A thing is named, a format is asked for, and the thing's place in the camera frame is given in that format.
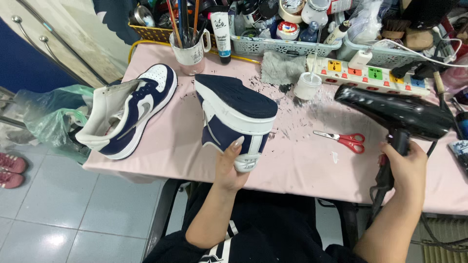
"red-handled scissors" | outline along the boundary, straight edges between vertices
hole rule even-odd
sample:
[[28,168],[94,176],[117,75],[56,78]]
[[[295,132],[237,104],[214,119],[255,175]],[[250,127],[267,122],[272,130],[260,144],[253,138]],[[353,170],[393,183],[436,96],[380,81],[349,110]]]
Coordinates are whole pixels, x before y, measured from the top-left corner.
[[337,140],[339,143],[346,145],[355,153],[361,154],[364,152],[364,146],[362,145],[362,143],[366,140],[366,138],[360,133],[341,135],[314,131],[314,134]]

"mug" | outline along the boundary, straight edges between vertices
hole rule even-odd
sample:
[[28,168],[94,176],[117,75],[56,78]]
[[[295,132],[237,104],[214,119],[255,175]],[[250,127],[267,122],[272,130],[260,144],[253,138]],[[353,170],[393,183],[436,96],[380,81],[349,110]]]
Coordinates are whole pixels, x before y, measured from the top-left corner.
[[[203,35],[206,36],[206,47],[203,40]],[[198,43],[190,48],[179,48],[175,44],[174,32],[169,36],[169,42],[174,51],[175,58],[180,64],[183,73],[192,76],[201,73],[205,69],[205,59],[203,53],[209,52],[211,49],[210,32],[206,29],[203,30],[203,35],[200,37]]]

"table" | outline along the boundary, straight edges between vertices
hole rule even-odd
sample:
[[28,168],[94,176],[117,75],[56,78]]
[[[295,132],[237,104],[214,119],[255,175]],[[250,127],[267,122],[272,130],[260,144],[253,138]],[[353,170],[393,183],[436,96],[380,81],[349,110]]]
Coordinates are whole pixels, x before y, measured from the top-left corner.
[[[232,59],[227,66],[206,53],[203,73],[232,76],[278,104],[278,114],[258,166],[245,188],[291,193],[354,203],[371,203],[369,188],[375,185],[380,154],[378,142],[387,131],[369,117],[333,101],[337,86],[324,84],[315,98],[300,104],[289,91],[260,81],[259,64]],[[140,44],[123,81],[138,77],[150,66],[165,63],[178,76],[172,100],[146,127],[135,152],[113,161],[93,151],[83,165],[86,170],[123,176],[135,183],[157,178],[191,181],[214,180],[212,146],[201,146],[203,113],[195,96],[194,77],[186,76],[168,46]],[[354,154],[347,147],[313,130],[347,134],[362,133],[366,152]],[[441,139],[427,166],[425,212],[468,215],[468,178],[456,164],[447,143],[456,140],[451,131]],[[424,150],[430,142],[415,140]],[[385,202],[393,195],[389,192]]]

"black hair dryer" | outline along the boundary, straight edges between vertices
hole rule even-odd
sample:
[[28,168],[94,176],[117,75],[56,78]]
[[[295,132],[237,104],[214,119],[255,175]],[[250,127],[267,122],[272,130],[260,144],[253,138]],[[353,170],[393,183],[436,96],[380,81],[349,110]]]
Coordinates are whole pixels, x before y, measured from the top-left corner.
[[[452,113],[420,98],[377,93],[341,85],[335,101],[354,108],[388,129],[388,143],[401,155],[408,152],[410,136],[437,141],[453,124]],[[372,219],[377,216],[387,191],[393,188],[394,179],[388,158],[384,160],[377,177],[377,185],[370,188],[373,202]]]

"rag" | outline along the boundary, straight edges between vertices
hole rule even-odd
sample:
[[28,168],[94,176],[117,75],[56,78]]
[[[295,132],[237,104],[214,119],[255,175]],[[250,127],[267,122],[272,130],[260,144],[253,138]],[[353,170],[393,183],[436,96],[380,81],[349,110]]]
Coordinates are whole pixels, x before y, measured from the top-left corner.
[[274,51],[265,51],[261,81],[276,85],[296,84],[305,71],[306,56],[290,57]]

